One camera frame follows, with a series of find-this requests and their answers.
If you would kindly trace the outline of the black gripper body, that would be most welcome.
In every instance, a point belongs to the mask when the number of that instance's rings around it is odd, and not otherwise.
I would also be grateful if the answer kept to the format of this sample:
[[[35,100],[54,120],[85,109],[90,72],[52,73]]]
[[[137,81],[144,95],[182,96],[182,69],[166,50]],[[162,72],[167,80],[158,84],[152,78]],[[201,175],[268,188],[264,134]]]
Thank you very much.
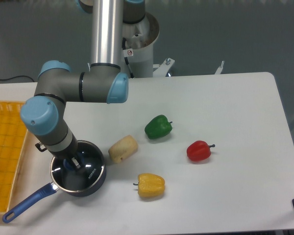
[[[77,151],[77,140],[72,133],[35,135],[39,140],[36,147],[39,151],[48,150],[58,159],[69,159],[74,157]]]

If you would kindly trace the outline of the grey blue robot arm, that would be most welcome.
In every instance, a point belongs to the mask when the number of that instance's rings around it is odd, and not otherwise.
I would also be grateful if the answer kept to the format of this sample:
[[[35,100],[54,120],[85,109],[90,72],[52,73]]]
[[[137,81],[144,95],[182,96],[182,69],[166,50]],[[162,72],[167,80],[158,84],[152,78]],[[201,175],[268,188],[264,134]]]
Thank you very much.
[[[145,17],[143,0],[95,0],[92,10],[92,40],[88,72],[71,73],[59,61],[46,62],[35,94],[21,108],[21,119],[56,158],[74,170],[82,168],[77,140],[64,121],[67,102],[124,103],[128,76],[121,71],[124,23]]]

